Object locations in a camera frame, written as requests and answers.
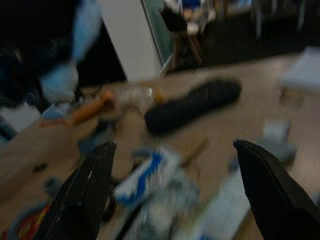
table surface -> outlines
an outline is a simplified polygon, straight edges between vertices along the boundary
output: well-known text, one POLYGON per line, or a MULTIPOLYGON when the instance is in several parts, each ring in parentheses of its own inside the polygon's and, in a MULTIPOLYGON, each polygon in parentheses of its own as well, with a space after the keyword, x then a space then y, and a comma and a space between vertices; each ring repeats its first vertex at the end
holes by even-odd
MULTIPOLYGON (((320 191, 320 96, 305 95, 280 101, 278 77, 297 59, 284 55, 231 66, 205 68, 176 73, 164 79, 143 82, 159 88, 166 99, 186 93, 190 88, 216 76, 233 76, 240 80, 242 93, 238 102, 216 112, 208 113, 166 137, 150 137, 143 115, 130 111, 122 127, 115 134, 117 149, 112 175, 125 177, 132 169, 133 149, 150 142, 187 142, 202 135, 208 144, 185 169, 200 188, 200 200, 207 200, 228 177, 228 162, 236 151, 236 138, 254 139, 262 135, 265 120, 290 120, 289 141, 297 145, 297 155, 290 175, 308 194, 320 191)), ((51 176, 64 180, 76 167, 79 152, 76 139, 85 136, 94 120, 74 129, 30 127, 19 134, 8 146, 0 149, 0 230, 6 229, 24 208, 45 200, 42 185, 51 176), (35 164, 46 162, 48 168, 32 173, 35 164)), ((110 223, 101 227, 99 239, 110 239, 121 209, 117 208, 110 223)), ((248 214, 236 240, 263 239, 254 217, 248 214)))

blue and white object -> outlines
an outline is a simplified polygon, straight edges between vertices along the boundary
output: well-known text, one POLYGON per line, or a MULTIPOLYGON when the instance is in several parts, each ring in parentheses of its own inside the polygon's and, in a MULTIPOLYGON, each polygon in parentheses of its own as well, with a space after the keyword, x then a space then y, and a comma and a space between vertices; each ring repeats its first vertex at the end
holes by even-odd
POLYGON ((180 162, 180 155, 166 148, 151 152, 150 159, 115 188, 116 201, 128 207, 141 203, 153 191, 167 186, 180 162))

black sponge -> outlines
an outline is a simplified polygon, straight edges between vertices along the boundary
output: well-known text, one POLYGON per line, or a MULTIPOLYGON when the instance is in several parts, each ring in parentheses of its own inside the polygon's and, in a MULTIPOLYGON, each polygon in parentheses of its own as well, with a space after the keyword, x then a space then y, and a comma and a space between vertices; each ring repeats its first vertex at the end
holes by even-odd
POLYGON ((166 134, 193 119, 236 101, 241 93, 237 80, 215 78, 192 89, 186 96, 155 106, 144 120, 149 133, 166 134))

plastic bag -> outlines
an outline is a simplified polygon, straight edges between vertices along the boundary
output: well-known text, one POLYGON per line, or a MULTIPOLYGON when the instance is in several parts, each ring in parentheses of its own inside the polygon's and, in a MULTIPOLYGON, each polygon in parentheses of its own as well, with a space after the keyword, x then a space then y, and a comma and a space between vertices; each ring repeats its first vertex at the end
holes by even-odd
POLYGON ((72 59, 81 62, 95 40, 102 24, 101 13, 96 0, 82 0, 76 10, 73 25, 72 59))
POLYGON ((121 106, 134 106, 141 113, 146 112, 154 103, 154 92, 150 87, 128 84, 112 91, 121 106))
POLYGON ((150 159, 140 165, 114 190, 118 203, 135 207, 154 192, 164 189, 175 176, 181 156, 167 148, 150 153, 150 159))
POLYGON ((125 240, 168 240, 180 218, 188 215, 199 202, 199 189, 184 172, 175 171, 163 189, 153 193, 125 235, 125 240))
POLYGON ((58 65, 40 79, 43 96, 53 104, 73 100, 78 79, 78 71, 72 63, 58 65))

blue tape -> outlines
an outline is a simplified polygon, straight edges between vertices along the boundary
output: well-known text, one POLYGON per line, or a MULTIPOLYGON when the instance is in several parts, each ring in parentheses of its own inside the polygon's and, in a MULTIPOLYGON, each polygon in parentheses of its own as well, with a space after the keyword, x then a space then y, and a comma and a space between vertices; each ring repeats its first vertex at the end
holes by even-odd
POLYGON ((138 178, 136 192, 132 193, 130 196, 123 195, 117 197, 116 201, 118 203, 121 203, 123 205, 132 205, 142 198, 146 190, 147 178, 157 171, 158 166, 162 161, 162 155, 158 152, 153 152, 151 154, 151 157, 152 159, 150 166, 138 178))

